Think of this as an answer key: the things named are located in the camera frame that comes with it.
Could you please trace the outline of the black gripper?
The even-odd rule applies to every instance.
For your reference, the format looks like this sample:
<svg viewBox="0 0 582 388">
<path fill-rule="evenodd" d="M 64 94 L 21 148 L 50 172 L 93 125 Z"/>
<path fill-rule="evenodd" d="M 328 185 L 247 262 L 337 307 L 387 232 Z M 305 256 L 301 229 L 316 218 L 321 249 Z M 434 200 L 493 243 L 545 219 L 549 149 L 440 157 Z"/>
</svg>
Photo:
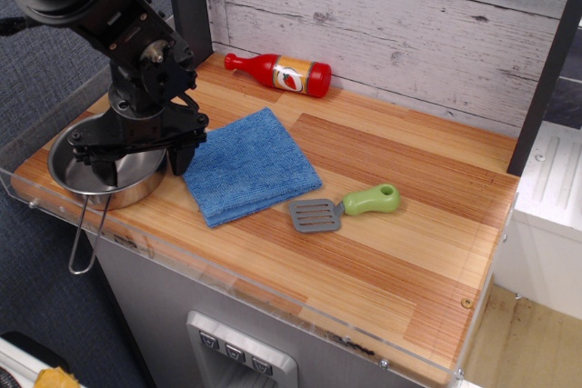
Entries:
<svg viewBox="0 0 582 388">
<path fill-rule="evenodd" d="M 91 163 L 96 177 L 107 186 L 118 186 L 117 160 L 140 152 L 167 151 L 173 174 L 183 175 L 196 148 L 206 140 L 209 119 L 196 104 L 168 103 L 151 117 L 132 117 L 112 107 L 95 118 L 86 118 L 67 142 L 75 158 Z"/>
</svg>

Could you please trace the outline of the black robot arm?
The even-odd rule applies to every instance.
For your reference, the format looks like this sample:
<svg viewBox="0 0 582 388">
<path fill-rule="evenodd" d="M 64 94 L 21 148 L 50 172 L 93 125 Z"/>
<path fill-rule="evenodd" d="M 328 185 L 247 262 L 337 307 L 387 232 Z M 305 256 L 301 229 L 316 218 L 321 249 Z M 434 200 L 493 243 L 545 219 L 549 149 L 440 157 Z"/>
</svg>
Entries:
<svg viewBox="0 0 582 388">
<path fill-rule="evenodd" d="M 209 120 L 187 95 L 196 86 L 195 62 L 183 37 L 147 0 L 15 0 L 34 25 L 69 28 L 110 60 L 110 107 L 67 137 L 78 162 L 116 186 L 116 161 L 141 152 L 167 152 L 182 175 L 206 140 Z"/>
</svg>

